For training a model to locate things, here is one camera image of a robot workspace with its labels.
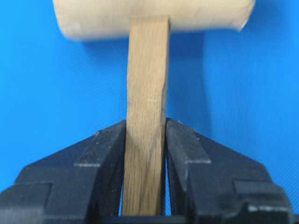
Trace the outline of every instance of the wooden mallet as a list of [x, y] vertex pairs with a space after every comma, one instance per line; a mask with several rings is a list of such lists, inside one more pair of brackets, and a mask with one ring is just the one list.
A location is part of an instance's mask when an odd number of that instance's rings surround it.
[[170, 27], [175, 31], [241, 30], [255, 0], [53, 2], [60, 29], [69, 39], [107, 39], [129, 34], [122, 214], [160, 215]]

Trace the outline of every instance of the wood grain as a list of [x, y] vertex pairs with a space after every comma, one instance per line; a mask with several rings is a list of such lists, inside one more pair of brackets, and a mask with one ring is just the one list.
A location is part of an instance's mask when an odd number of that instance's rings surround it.
[[169, 18], [131, 21], [123, 216], [161, 213]]

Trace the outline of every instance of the blue backdrop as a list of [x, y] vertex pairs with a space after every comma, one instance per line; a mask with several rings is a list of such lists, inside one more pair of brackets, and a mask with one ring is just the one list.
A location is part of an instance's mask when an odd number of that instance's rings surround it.
[[[126, 118], [128, 39], [70, 42], [52, 1], [0, 14], [0, 190]], [[241, 33], [173, 34], [167, 116], [265, 164], [299, 212], [299, 1], [257, 0]]]

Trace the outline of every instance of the wooden handle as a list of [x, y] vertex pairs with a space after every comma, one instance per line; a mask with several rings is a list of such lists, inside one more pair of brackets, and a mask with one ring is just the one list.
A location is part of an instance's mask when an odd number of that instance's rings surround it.
[[161, 214], [169, 18], [131, 21], [123, 216]]

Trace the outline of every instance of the wooden piece clamped in vise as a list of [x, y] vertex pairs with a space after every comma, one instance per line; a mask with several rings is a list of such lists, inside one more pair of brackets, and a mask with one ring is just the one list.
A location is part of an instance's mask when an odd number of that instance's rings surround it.
[[161, 214], [165, 102], [172, 30], [241, 30], [255, 0], [53, 0], [72, 40], [129, 34], [128, 115], [122, 214]]

